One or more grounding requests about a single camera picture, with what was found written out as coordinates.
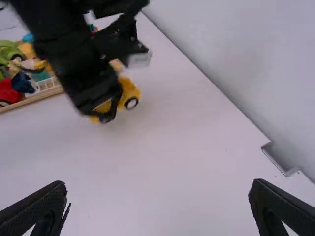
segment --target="yellow toy car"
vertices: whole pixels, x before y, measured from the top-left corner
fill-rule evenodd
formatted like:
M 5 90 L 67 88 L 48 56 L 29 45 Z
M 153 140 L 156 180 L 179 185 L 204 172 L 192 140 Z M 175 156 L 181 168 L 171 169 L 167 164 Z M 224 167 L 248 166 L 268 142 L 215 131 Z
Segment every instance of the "yellow toy car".
M 141 97 L 140 90 L 136 87 L 136 85 L 134 85 L 134 83 L 128 77 L 120 75 L 118 77 L 118 81 L 122 85 L 123 94 L 118 102 L 117 108 L 120 110 L 124 108 L 127 110 L 131 110 L 135 108 L 138 105 L 140 97 Z M 110 107 L 111 107 L 111 101 L 105 101 L 102 104 L 95 107 L 94 111 L 106 113 L 109 111 Z M 93 123 L 102 123 L 99 120 L 99 117 L 91 116 L 90 120 Z

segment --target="green toy car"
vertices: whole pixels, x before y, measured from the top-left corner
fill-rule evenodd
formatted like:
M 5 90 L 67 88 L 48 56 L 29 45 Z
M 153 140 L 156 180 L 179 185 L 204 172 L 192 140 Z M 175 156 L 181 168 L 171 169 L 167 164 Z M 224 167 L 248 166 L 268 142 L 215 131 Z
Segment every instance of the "green toy car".
M 5 77 L 3 70 L 8 68 L 9 61 L 14 59 L 23 61 L 25 58 L 25 55 L 18 49 L 17 43 L 0 40 L 0 80 Z

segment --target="white table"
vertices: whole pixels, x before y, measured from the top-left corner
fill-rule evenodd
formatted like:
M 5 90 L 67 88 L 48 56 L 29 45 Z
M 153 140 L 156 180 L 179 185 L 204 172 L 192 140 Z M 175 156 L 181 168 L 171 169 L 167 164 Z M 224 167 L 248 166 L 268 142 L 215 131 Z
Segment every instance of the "white table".
M 0 208 L 62 180 L 63 236 L 253 236 L 254 178 L 315 205 L 309 180 L 285 178 L 268 139 L 143 15 L 138 33 L 154 55 L 128 72 L 133 111 L 94 125 L 60 95 L 0 116 Z

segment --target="yellow toy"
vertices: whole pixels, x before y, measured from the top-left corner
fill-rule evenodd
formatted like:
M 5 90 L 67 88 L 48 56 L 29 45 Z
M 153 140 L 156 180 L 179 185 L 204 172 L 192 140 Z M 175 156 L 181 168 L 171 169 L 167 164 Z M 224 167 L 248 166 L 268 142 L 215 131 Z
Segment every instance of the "yellow toy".
M 23 43 L 18 47 L 20 51 L 22 51 L 27 59 L 31 59 L 34 62 L 32 65 L 32 69 L 43 69 L 45 68 L 46 71 L 52 72 L 51 65 L 46 60 L 41 60 L 37 57 L 32 45 L 30 43 Z
M 122 85 L 123 94 L 118 102 L 117 108 L 120 110 L 124 108 L 127 110 L 131 110 L 134 107 L 136 107 L 139 103 L 141 97 L 140 90 L 134 85 L 134 83 L 128 77 L 120 75 L 118 77 L 118 81 Z M 106 101 L 100 104 L 99 106 L 95 107 L 94 111 L 106 113 L 109 111 L 110 107 L 111 102 Z M 98 117 L 90 117 L 90 119 L 93 123 L 101 123 Z

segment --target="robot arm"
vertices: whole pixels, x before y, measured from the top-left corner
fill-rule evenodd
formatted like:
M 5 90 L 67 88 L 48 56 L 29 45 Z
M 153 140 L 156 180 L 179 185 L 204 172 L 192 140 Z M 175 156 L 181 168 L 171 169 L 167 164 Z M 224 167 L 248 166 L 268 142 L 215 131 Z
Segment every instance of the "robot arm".
M 148 53 L 148 48 L 138 41 L 134 18 L 148 0 L 10 0 L 10 3 L 34 35 L 37 55 L 50 62 L 78 110 L 106 122 L 114 119 L 122 88 L 109 61 L 118 58 L 128 66 L 131 55 Z M 123 14 L 92 36 L 82 15 L 90 9 L 98 18 Z M 106 100 L 112 101 L 109 112 L 94 111 Z

